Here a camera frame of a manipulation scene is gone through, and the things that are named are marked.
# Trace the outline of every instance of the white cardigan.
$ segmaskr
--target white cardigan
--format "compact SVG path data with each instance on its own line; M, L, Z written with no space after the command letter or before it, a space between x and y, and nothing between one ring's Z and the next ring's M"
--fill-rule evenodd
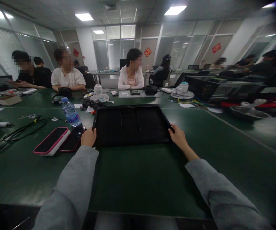
M144 78L143 78L141 67L139 68L139 71L135 72L135 80L136 80L136 83L138 84L136 86L130 87L127 81L127 67L124 66L120 70L120 77L119 77L119 84L118 84L119 90L127 90L129 88L142 89L142 87L144 87Z

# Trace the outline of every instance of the ceiling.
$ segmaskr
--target ceiling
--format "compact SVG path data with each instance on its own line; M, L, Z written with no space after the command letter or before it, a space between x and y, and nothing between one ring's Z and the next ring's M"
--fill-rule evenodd
M53 30L81 26L154 23L196 19L243 18L261 9L267 0L0 0L0 8ZM117 10L107 11L106 3ZM164 16L175 5L187 5L177 16ZM89 13L94 21L75 14Z

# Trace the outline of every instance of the black t-shirt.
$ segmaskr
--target black t-shirt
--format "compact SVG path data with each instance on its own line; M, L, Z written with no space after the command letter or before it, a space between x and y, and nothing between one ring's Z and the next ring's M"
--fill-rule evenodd
M48 68L35 68L33 75L29 72L21 71L18 80L28 82L33 85L44 86L46 88L52 88L51 86L51 71Z
M236 65L239 65L239 66L246 66L248 64L250 64L251 62L250 61L246 61L245 59L242 59L240 60L239 62L236 63Z

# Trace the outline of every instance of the water bottle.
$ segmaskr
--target water bottle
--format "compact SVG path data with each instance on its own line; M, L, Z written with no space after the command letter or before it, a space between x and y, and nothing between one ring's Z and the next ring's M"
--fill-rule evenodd
M68 101L67 97L61 98L62 100L62 108L64 111L65 116L67 117L68 122L71 126L76 127L81 124L79 115L76 111L75 106Z

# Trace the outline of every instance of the hand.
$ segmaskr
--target hand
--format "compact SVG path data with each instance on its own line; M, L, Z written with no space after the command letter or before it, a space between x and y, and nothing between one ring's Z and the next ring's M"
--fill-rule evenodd
M93 147L95 139L96 139L96 128L93 131L92 127L90 127L81 136L81 146L85 145L85 146Z
M185 137L185 133L183 130L181 130L177 125L174 124L170 124L173 129L174 129L174 133L171 129L168 129L170 136L172 138L172 141L181 149L183 150L184 148L186 148L188 145L186 137Z

